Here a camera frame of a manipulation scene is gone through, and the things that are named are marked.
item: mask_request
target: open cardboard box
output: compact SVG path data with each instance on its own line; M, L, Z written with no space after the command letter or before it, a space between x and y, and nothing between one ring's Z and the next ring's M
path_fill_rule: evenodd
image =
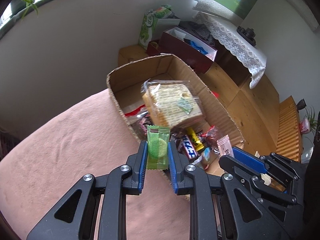
M186 80L190 81L194 92L199 96L205 113L202 129L207 131L216 125L222 134L228 134L232 146L243 148L244 138L228 112L201 81L195 72L181 59L172 54L164 54L130 62L112 71L107 77L107 86L119 113L129 129L139 141L123 109L142 100L141 85L146 80ZM224 171L216 159L206 170L210 174L221 176Z

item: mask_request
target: white lace tablecloth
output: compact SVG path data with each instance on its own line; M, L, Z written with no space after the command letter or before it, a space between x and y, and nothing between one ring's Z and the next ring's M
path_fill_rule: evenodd
M242 38L237 33L237 27L231 22L202 12L196 15L195 22L205 24L212 36L249 69L252 75L250 88L254 88L264 74L267 63L266 55Z

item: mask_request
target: green plastic package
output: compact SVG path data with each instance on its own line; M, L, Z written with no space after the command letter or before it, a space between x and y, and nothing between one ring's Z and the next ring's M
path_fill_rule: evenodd
M169 167L168 143L170 129L157 125L148 125L148 170L166 170Z

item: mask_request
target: bolt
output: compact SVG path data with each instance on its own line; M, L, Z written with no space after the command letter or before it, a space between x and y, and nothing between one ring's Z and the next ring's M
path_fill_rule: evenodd
M225 180L232 180L232 179L233 179L233 176L232 176L231 174L229 174L229 173L225 173L225 174L223 174L223 178L224 178Z
M92 180L92 178L93 178L92 174L86 174L83 176L84 181L90 181Z
M120 167L120 170L121 170L121 171L128 171L128 170L130 170L130 166L129 166L129 165L122 165L122 166Z
M186 169L187 169L187 171L194 171L196 169L196 166L189 164L189 165L187 165Z

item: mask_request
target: wall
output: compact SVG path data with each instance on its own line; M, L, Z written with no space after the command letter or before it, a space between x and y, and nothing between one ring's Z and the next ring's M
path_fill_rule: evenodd
M267 55L266 75L280 101L292 95L320 110L320 38L286 0L258 0L243 22L253 28L258 47ZM300 118L305 110L300 111ZM308 138L313 141L312 133ZM311 142L304 138L303 146Z
M144 12L171 4L189 20L195 0L54 0L0 40L0 126L25 138L106 88L118 51L137 44Z

